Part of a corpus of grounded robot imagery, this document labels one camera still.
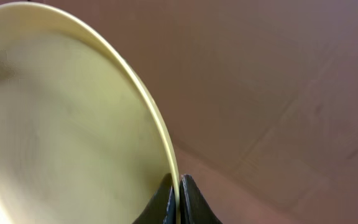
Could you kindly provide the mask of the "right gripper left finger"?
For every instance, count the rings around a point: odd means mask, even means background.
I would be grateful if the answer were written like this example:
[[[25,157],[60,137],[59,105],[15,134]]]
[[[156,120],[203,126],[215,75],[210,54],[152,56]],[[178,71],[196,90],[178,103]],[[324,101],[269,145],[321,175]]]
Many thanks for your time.
[[[175,224],[176,203],[172,175],[166,174],[133,224]]]

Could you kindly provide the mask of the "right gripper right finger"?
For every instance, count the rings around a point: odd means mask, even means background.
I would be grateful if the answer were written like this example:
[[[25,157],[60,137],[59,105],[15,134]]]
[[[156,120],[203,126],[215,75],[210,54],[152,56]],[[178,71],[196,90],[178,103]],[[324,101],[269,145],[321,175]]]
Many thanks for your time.
[[[181,224],[223,224],[188,174],[183,175],[180,182],[180,215]]]

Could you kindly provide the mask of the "yellow-green plate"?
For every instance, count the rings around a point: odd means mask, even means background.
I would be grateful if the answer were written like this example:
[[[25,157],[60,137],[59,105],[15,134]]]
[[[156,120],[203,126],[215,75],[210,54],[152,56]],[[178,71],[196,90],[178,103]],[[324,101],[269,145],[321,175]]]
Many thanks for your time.
[[[46,4],[0,5],[0,223],[133,223],[172,175],[150,93],[88,24]]]

